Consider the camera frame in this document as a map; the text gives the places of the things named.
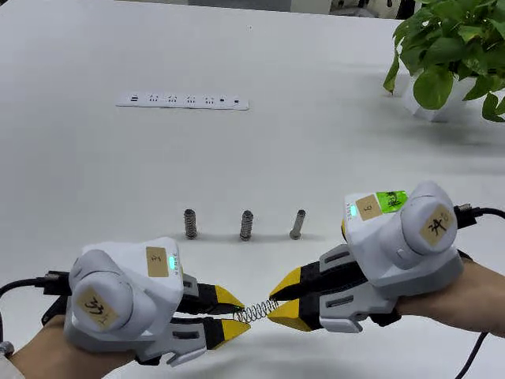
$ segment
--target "power strip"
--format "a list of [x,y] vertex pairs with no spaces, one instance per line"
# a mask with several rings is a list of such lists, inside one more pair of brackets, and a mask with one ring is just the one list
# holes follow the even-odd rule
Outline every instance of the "power strip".
[[192,109],[233,109],[247,111],[249,101],[229,95],[188,95],[165,92],[127,92],[116,103],[118,107],[158,107]]

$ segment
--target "screw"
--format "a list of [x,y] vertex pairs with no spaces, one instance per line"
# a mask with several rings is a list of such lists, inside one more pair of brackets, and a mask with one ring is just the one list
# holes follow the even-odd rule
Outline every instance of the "screw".
[[240,228],[240,239],[248,241],[251,239],[251,231],[253,230],[253,213],[251,211],[244,211],[242,213],[242,225]]
[[186,238],[195,239],[198,232],[196,231],[196,213],[192,209],[184,211],[184,225],[186,228]]
[[294,221],[293,229],[290,231],[291,239],[300,239],[301,237],[301,226],[303,225],[303,220],[305,218],[305,211],[300,209],[297,213],[297,218]]

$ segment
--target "coil spring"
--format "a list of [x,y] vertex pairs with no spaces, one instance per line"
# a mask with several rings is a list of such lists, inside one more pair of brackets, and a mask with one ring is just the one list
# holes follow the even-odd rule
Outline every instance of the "coil spring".
[[253,213],[251,211],[244,211],[242,214],[242,225],[240,228],[240,238],[242,241],[248,241],[251,238],[253,231]]
[[184,225],[186,228],[186,238],[195,239],[198,231],[196,230],[196,213],[192,209],[184,211]]
[[276,300],[267,300],[259,302],[253,306],[248,306],[239,312],[234,313],[234,320],[250,324],[253,321],[265,318],[272,310],[279,307]]

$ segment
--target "hand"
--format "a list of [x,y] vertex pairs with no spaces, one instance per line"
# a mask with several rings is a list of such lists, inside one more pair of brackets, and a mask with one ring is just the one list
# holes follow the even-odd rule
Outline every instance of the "hand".
[[464,262],[463,274],[449,287],[431,294],[400,298],[398,312],[505,337],[505,276],[472,261],[464,259]]
[[89,353],[68,343],[57,316],[10,359],[26,379],[99,379],[135,358],[132,351]]

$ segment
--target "handwritten label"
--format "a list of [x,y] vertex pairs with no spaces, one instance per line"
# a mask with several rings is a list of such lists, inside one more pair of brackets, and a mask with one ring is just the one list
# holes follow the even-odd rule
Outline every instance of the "handwritten label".
[[455,218],[452,216],[452,213],[440,204],[421,228],[421,236],[430,246],[434,246],[439,243],[454,221]]
[[119,316],[114,310],[89,287],[77,299],[77,305],[99,326],[101,330],[108,328]]
[[383,213],[397,212],[407,202],[405,191],[377,192],[376,195]]
[[147,247],[145,251],[148,260],[148,275],[151,278],[167,278],[166,250],[163,247]]
[[380,206],[375,195],[363,197],[362,199],[356,201],[356,206],[363,221],[382,215],[382,211],[380,210]]

